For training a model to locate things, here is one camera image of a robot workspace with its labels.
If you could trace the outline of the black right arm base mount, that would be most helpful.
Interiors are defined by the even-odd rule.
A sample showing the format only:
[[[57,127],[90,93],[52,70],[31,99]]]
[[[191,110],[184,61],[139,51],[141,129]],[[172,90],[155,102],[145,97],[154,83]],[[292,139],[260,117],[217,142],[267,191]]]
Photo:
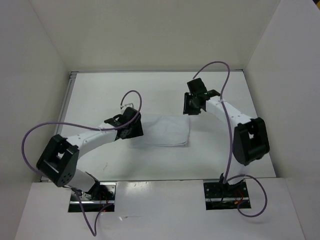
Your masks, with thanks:
[[[244,180],[236,184],[223,184],[223,174],[219,179],[203,182],[205,207],[207,211],[250,209],[250,198],[247,184]]]

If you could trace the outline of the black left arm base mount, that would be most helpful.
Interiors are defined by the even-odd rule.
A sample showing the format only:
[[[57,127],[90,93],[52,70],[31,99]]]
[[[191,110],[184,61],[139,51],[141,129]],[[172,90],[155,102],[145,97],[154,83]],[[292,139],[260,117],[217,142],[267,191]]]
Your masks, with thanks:
[[[82,208],[86,213],[114,212],[115,197],[116,197],[115,182],[101,183],[90,192],[84,192],[80,189],[71,191],[70,201],[68,206],[69,213],[80,213]]]

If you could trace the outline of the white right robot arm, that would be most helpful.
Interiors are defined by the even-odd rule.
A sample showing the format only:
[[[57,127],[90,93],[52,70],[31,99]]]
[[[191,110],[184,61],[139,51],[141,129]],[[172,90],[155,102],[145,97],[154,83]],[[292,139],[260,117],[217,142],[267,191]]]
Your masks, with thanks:
[[[230,148],[219,191],[229,197],[236,192],[236,184],[247,176],[245,167],[270,151],[265,121],[242,113],[224,100],[218,91],[207,90],[201,78],[189,81],[187,87],[189,91],[184,94],[184,114],[199,115],[204,111],[228,127]]]

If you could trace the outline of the white skirt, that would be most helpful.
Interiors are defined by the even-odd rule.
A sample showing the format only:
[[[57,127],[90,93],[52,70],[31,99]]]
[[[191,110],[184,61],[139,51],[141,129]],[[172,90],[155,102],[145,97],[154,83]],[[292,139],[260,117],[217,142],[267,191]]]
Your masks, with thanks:
[[[185,115],[144,114],[143,135],[131,141],[133,148],[185,147],[189,141],[190,119]]]

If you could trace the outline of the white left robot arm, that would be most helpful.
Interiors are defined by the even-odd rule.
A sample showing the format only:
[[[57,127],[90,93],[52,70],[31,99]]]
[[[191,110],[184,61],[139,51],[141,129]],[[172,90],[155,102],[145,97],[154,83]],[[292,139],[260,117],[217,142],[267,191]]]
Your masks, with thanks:
[[[122,114],[102,122],[97,130],[88,130],[69,137],[54,135],[45,147],[36,167],[57,187],[81,191],[88,200],[100,193],[100,181],[77,168],[78,160],[90,151],[119,139],[142,136],[141,113],[127,107]]]

